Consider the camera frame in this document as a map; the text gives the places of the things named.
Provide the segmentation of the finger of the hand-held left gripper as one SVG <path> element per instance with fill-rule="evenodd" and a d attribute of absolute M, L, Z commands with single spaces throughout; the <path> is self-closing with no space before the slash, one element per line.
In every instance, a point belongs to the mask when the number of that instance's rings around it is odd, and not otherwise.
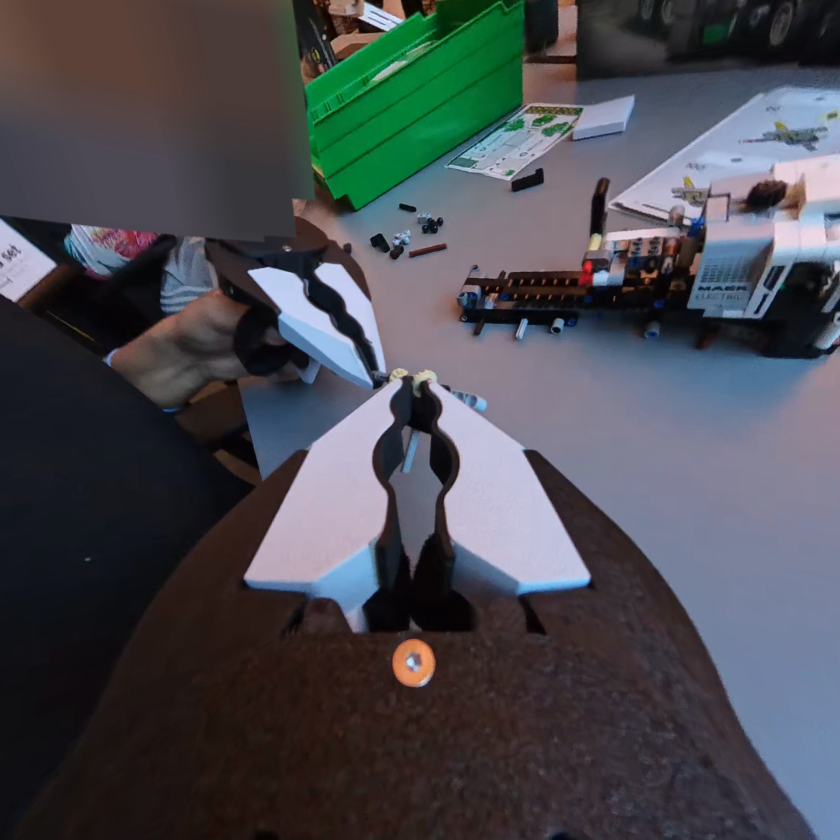
<path fill-rule="evenodd" d="M 384 373 L 385 356 L 371 300 L 351 273 L 341 264 L 322 262 L 315 269 L 315 274 L 323 284 L 338 292 L 343 300 L 345 311 L 360 325 L 364 338 L 373 351 L 374 364 L 371 365 L 371 370 Z"/>
<path fill-rule="evenodd" d="M 306 280 L 272 267 L 250 269 L 248 278 L 276 311 L 284 340 L 346 381 L 375 389 L 375 361 L 364 357 L 362 338 L 352 337 L 351 328 L 340 326 L 324 303 L 310 299 Z"/>

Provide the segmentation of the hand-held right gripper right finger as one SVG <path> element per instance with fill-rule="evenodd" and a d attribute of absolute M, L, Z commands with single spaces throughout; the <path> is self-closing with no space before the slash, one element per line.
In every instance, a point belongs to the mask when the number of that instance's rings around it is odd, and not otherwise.
<path fill-rule="evenodd" d="M 420 384 L 420 428 L 440 485 L 420 553 L 421 629 L 468 631 L 480 602 L 591 583 L 536 453 L 433 381 Z"/>

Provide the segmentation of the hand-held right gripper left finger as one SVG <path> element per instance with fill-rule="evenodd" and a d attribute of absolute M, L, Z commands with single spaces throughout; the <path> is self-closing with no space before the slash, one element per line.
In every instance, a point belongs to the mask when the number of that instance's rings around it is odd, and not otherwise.
<path fill-rule="evenodd" d="M 306 450 L 245 572 L 249 589 L 331 600 L 352 632 L 374 630 L 364 605 L 382 587 L 375 543 L 389 505 L 374 451 L 394 424 L 393 400 L 409 384 L 384 385 Z"/>

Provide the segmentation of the pile of black lego pieces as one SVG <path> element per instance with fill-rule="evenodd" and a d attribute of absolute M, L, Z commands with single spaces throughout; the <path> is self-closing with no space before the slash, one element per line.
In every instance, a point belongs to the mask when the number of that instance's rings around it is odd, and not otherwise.
<path fill-rule="evenodd" d="M 385 236 L 383 233 L 374 234 L 370 239 L 370 244 L 373 249 L 388 255 L 392 260 L 397 260 L 403 256 L 409 258 L 408 253 L 412 249 L 445 243 L 444 241 L 435 241 L 431 244 L 413 244 L 415 235 L 420 236 L 420 238 L 433 238 L 440 235 L 445 227 L 445 218 L 443 216 L 435 215 L 434 213 L 418 212 L 415 206 L 405 203 L 399 203 L 398 208 L 413 216 L 414 226 L 397 230 L 391 236 Z"/>

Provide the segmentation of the lego truck model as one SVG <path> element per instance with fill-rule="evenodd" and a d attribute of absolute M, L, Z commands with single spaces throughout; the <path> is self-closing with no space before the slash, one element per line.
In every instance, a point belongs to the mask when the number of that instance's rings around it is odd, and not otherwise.
<path fill-rule="evenodd" d="M 699 324 L 706 348 L 726 323 L 767 358 L 815 360 L 838 350 L 838 154 L 773 164 L 713 182 L 700 214 L 679 199 L 663 227 L 606 232 L 610 181 L 591 198 L 590 240 L 576 270 L 501 272 L 473 266 L 456 301 L 478 335 L 487 324 L 560 333 L 583 312 L 628 313 L 643 335 L 669 317 Z"/>

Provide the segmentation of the lego set box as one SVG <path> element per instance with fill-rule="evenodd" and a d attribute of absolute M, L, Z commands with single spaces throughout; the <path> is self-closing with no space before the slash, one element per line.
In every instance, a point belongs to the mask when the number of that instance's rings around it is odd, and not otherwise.
<path fill-rule="evenodd" d="M 838 1 L 586 1 L 576 6 L 581 80 L 839 63 Z"/>

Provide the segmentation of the person's left hand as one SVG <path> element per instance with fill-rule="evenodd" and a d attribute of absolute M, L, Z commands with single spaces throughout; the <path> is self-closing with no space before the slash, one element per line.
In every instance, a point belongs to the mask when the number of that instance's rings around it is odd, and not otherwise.
<path fill-rule="evenodd" d="M 108 354 L 104 362 L 168 413 L 216 382 L 247 370 L 235 352 L 235 333 L 249 308 L 211 291 Z"/>

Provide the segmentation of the striped grey cloth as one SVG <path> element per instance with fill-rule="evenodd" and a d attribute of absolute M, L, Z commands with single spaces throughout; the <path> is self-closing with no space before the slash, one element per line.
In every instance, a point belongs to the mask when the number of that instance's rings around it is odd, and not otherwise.
<path fill-rule="evenodd" d="M 177 238 L 163 268 L 160 294 L 163 314 L 174 315 L 217 288 L 217 273 L 207 259 L 205 238 Z"/>

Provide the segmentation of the pink floral cloth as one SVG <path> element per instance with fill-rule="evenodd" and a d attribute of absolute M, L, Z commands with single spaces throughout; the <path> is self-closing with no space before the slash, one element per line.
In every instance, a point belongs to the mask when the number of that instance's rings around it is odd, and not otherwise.
<path fill-rule="evenodd" d="M 62 240 L 68 256 L 90 277 L 135 278 L 160 271 L 175 247 L 171 235 L 73 224 Z"/>

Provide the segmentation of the green plastic bin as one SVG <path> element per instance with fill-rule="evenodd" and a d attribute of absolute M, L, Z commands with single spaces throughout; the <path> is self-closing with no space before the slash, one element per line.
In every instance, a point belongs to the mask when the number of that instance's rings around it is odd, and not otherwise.
<path fill-rule="evenodd" d="M 318 183 L 359 210 L 522 104 L 524 2 L 438 2 L 304 89 Z"/>

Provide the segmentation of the green sticker sheet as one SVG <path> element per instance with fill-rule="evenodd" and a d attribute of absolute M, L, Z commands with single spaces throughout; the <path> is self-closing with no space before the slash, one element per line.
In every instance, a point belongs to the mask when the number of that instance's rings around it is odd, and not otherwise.
<path fill-rule="evenodd" d="M 524 104 L 446 168 L 510 182 L 571 135 L 585 109 L 570 104 Z"/>

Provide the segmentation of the instruction sign board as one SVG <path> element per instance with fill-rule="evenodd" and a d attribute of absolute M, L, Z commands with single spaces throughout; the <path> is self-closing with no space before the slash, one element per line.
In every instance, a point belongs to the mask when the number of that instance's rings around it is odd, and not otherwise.
<path fill-rule="evenodd" d="M 21 302 L 57 267 L 52 258 L 1 220 L 2 297 L 11 302 Z"/>

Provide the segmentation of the white paper pad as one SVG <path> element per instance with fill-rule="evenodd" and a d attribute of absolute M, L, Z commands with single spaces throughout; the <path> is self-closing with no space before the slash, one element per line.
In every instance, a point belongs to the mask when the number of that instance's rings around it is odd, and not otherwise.
<path fill-rule="evenodd" d="M 572 131 L 572 141 L 623 133 L 633 114 L 634 95 L 583 106 Z"/>

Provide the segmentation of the open instruction booklet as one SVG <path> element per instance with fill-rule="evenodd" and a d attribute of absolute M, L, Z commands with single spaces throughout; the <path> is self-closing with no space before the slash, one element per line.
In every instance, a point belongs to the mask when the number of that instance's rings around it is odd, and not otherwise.
<path fill-rule="evenodd" d="M 761 93 L 673 154 L 609 203 L 666 220 L 672 206 L 700 213 L 712 183 L 770 173 L 774 165 L 839 150 L 839 90 L 780 87 Z"/>

